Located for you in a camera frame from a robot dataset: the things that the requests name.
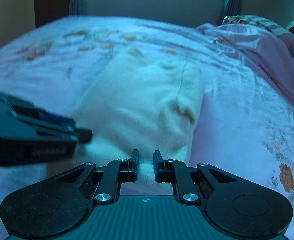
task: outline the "white towel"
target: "white towel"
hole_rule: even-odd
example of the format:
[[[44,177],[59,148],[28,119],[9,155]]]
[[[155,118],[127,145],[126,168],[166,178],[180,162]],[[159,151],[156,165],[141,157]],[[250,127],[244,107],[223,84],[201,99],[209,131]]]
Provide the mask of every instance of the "white towel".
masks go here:
[[[84,156],[97,166],[140,153],[138,182],[125,183],[141,195],[170,194],[172,187],[156,183],[153,152],[164,160],[188,164],[193,132],[204,93],[200,64],[179,57],[146,58],[136,48],[122,50],[84,94],[73,118],[92,129]]]

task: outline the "orange flower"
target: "orange flower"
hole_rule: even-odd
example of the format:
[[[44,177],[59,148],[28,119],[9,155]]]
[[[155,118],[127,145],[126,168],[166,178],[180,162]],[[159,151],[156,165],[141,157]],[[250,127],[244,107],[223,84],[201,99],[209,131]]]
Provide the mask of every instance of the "orange flower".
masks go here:
[[[124,38],[127,41],[134,41],[137,37],[136,35],[122,35],[122,38]]]
[[[34,50],[30,55],[26,57],[26,61],[32,61],[40,56],[43,56],[45,55],[45,52],[45,50],[41,50],[40,52]]]
[[[89,47],[79,47],[78,51],[89,51]]]
[[[294,189],[294,180],[293,180],[293,176],[291,173],[291,168],[290,166],[286,165],[286,164],[281,164],[279,166],[280,168],[280,182],[282,183],[285,191],[290,192],[290,188]]]
[[[66,35],[63,36],[63,38],[67,38],[70,36],[80,36],[80,35],[86,35],[87,31],[78,31],[78,32],[71,32],[71,33],[67,33]]]
[[[22,47],[20,50],[15,51],[14,54],[16,54],[16,55],[22,54],[22,53],[28,51],[29,47],[30,46],[28,46],[28,47]]]

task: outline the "pink bedsheet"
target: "pink bedsheet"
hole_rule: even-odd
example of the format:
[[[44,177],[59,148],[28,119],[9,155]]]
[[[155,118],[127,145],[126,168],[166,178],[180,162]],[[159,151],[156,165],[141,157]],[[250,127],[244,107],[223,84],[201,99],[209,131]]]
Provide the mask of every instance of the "pink bedsheet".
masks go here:
[[[263,29],[65,18],[0,50],[0,90],[70,114],[114,50],[128,44],[208,63],[190,166],[210,163],[277,190],[294,207],[294,62],[282,41]],[[1,168],[0,203],[44,177],[44,165]],[[294,217],[286,235],[294,239]],[[0,239],[6,236],[0,220]]]

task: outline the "metal screw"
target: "metal screw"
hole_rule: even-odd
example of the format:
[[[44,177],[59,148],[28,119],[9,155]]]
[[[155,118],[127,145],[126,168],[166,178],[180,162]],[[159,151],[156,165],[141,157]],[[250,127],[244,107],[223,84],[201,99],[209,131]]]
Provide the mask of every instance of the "metal screw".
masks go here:
[[[95,199],[97,199],[98,201],[102,201],[102,202],[108,201],[108,200],[110,200],[110,198],[111,198],[111,196],[107,193],[100,193],[95,196]]]
[[[194,193],[187,193],[183,195],[183,199],[186,201],[196,201],[198,196]]]

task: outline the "flower print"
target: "flower print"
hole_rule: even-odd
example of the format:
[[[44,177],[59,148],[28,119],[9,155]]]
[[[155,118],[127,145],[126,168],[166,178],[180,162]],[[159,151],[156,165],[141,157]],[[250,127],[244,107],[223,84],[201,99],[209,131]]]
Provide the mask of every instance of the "flower print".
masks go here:
[[[292,206],[294,207],[294,190],[290,188],[290,195],[288,195],[287,199],[291,202]]]
[[[216,42],[222,43],[222,44],[230,44],[228,40],[225,38],[216,39]]]
[[[271,144],[273,146],[273,149],[276,151],[279,151],[281,149],[281,147],[283,146],[283,142],[278,140],[277,138],[272,138]]]
[[[21,47],[21,49],[15,51],[14,54],[18,55],[18,54],[25,53],[28,51],[29,48],[30,48],[30,46],[27,46],[27,47],[23,46],[23,47]]]
[[[283,164],[283,163],[279,166],[279,168],[281,171],[279,175],[280,182],[282,183],[285,191],[290,192],[290,188],[294,189],[294,180],[293,180],[291,168],[287,164]]]
[[[66,35],[63,36],[63,38],[66,39],[70,36],[83,36],[83,35],[86,35],[87,33],[88,31],[74,31],[74,32],[67,33]]]
[[[121,37],[127,41],[134,41],[137,38],[136,35],[125,35],[125,34],[121,35]]]
[[[269,177],[268,181],[267,181],[267,187],[270,187],[271,189],[278,191],[278,178],[275,177],[275,170],[273,170],[273,174],[272,176]]]
[[[38,57],[41,57],[41,56],[44,56],[46,53],[45,50],[41,50],[41,51],[36,51],[35,49],[33,50],[33,52],[31,54],[29,54],[27,57],[26,57],[26,61],[33,61],[34,59],[38,58]]]

